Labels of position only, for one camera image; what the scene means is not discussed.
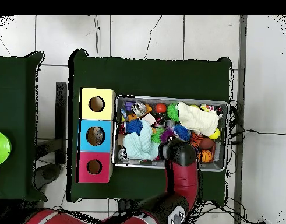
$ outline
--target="pink box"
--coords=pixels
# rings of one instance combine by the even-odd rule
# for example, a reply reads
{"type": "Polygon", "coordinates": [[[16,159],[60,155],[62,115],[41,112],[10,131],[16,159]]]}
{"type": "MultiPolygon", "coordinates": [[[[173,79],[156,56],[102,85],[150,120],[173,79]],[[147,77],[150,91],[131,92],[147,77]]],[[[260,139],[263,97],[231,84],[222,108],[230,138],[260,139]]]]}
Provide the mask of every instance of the pink box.
{"type": "Polygon", "coordinates": [[[112,175],[111,155],[108,152],[80,152],[79,183],[108,183],[112,175]]]}

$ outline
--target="green spiky ball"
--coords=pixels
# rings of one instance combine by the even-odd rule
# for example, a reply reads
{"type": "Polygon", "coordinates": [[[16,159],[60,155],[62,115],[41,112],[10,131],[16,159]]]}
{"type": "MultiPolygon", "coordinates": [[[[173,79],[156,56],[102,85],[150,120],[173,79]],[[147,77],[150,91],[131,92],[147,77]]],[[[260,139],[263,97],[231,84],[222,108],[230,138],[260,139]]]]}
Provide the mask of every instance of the green spiky ball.
{"type": "Polygon", "coordinates": [[[161,144],[161,135],[163,134],[164,129],[163,128],[157,128],[156,133],[152,134],[151,141],[155,142],[156,144],[161,144]]]}
{"type": "Polygon", "coordinates": [[[176,105],[177,103],[171,103],[168,106],[167,114],[170,119],[179,122],[178,110],[175,108],[176,105]]]}

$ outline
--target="light blue cloth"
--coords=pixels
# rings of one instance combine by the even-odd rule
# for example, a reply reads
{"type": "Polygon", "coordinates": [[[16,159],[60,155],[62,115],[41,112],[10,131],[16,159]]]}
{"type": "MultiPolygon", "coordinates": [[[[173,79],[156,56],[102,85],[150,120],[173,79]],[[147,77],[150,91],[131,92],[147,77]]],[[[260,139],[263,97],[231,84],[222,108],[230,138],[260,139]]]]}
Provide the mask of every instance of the light blue cloth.
{"type": "Polygon", "coordinates": [[[158,156],[159,144],[151,141],[153,132],[150,124],[145,120],[141,120],[141,122],[143,129],[139,136],[134,132],[127,134],[123,139],[127,158],[154,160],[158,156]]]}

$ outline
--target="green bowl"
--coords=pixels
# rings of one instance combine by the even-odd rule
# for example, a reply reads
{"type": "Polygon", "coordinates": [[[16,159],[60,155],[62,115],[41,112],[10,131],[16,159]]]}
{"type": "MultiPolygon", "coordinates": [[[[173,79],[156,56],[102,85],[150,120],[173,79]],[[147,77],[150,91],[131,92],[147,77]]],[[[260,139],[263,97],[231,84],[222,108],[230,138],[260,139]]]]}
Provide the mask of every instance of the green bowl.
{"type": "Polygon", "coordinates": [[[0,133],[0,164],[2,164],[11,152],[10,140],[0,133]]]}

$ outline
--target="yellow box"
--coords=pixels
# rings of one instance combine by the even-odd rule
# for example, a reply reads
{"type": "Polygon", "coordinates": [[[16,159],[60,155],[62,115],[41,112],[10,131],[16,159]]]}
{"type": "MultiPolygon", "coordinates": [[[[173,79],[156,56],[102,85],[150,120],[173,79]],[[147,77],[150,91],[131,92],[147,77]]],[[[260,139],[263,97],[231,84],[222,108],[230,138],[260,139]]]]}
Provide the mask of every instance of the yellow box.
{"type": "Polygon", "coordinates": [[[114,101],[116,94],[111,89],[95,89],[83,87],[82,119],[112,120],[114,116],[114,101]]]}

